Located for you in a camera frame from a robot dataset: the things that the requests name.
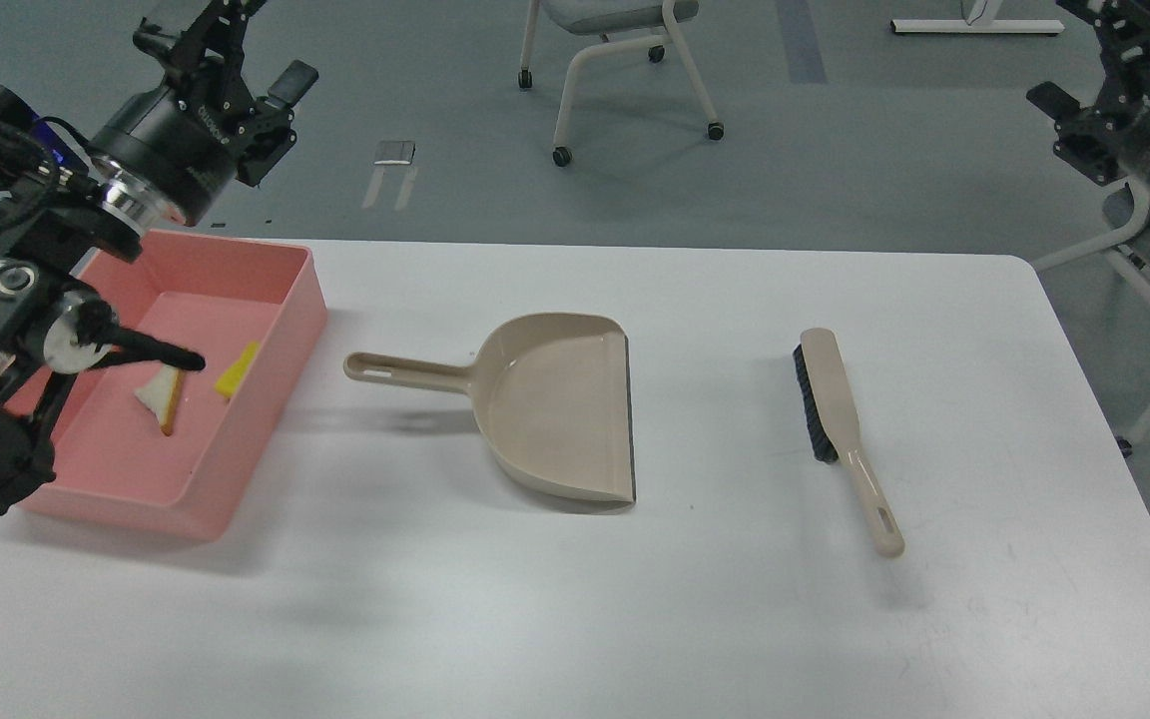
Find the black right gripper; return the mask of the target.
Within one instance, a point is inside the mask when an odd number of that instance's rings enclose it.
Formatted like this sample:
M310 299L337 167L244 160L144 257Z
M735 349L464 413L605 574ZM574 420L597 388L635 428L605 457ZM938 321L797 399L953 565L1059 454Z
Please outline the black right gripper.
M1025 99L1053 120L1055 156L1106 186L1132 179L1150 193L1150 1L1059 1L1092 29L1103 82L1087 105L1055 82Z

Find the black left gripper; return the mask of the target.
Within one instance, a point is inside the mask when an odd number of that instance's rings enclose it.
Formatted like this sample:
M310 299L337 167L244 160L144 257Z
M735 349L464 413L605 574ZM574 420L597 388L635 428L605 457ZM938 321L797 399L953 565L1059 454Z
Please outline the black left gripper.
M256 95L243 77L244 41L262 1L160 1L132 43L163 69L91 140L95 167L136 178L166 217L195 225L229 182L258 186L296 146L296 105L319 69L292 60Z

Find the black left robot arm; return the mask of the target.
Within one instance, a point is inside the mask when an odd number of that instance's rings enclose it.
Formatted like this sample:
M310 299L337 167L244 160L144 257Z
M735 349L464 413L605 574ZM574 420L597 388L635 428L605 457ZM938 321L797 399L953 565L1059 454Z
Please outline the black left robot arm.
M224 189L255 188L296 145L319 79L293 60L263 94L243 76L261 1L164 1L137 49L163 69L93 137L0 85L0 515L54 481L52 431L84 372L204 357L124 326L74 269L99 250L141 255L158 222L194 227Z

